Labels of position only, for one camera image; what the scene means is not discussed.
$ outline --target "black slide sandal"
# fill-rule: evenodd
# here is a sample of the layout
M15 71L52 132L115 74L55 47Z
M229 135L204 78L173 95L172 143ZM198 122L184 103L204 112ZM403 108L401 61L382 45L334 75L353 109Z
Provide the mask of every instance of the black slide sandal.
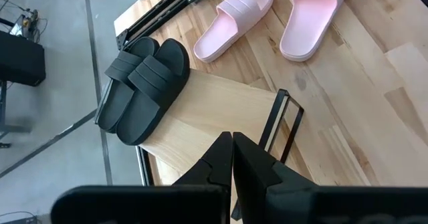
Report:
M116 133L127 145L143 143L187 83L189 55L181 43L167 39L129 75L136 86Z
M142 37L126 51L119 52L105 74L113 79L107 100L101 109L98 126L109 133L116 132L116 125L134 94L135 87L128 76L148 55L159 49L158 41Z

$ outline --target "metal leg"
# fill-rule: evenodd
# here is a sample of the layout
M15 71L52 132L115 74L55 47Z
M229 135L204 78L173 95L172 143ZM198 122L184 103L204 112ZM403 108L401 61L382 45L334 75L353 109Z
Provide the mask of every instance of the metal leg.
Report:
M6 92L7 92L7 81L0 80L0 140L9 134L10 132L17 133L28 133L31 132L31 128L24 126L10 126L6 125ZM0 143L0 148L10 148L11 144Z
M152 168L150 166L148 152L139 146L135 146L135 150L140 167L142 185L145 187L154 186Z
M101 95L101 100L98 103L98 108L96 109L96 112L95 112L95 117L94 117L95 124L98 124L98 119L100 118L101 110L103 109L104 104L107 101L107 96L108 96L108 93L110 92L112 84L113 84L113 80L109 79L107 85L104 87L104 90Z

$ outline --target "black stand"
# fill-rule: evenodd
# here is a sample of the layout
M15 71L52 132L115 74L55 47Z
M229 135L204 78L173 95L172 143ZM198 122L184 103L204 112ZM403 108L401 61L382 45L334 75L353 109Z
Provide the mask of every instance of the black stand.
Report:
M18 132L18 133L28 133L31 131L30 128L24 126L11 126L6 125L6 91L7 91L7 81L0 80L0 140L9 134L10 132ZM6 144L0 142L0 148L10 148L11 144Z

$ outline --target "slide sandal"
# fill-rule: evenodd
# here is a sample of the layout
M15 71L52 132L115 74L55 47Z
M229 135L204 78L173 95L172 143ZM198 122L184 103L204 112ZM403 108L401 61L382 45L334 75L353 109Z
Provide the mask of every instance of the slide sandal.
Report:
M134 94L134 86L128 75L142 63L148 55L158 51L158 41L142 37L127 51L119 52L118 57L107 68L105 74L113 79L107 100L101 109L98 126L109 133L116 132L116 125Z
M167 39L128 76L135 93L116 133L127 145L143 143L157 127L189 79L189 55L181 43Z
M293 10L281 38L282 55L302 62L312 57L343 0L292 0Z
M193 51L205 63L217 59L250 30L269 10L274 0L224 0L217 16L196 42Z

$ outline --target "pink slide sandal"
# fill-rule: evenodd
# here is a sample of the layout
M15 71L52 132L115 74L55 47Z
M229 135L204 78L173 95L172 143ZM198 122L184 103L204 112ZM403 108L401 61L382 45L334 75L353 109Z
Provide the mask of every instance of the pink slide sandal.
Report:
M293 10L281 38L282 55L302 62L312 57L343 0L292 0Z
M274 0L224 0L217 16L196 42L193 51L205 63L217 59L250 30L269 10Z

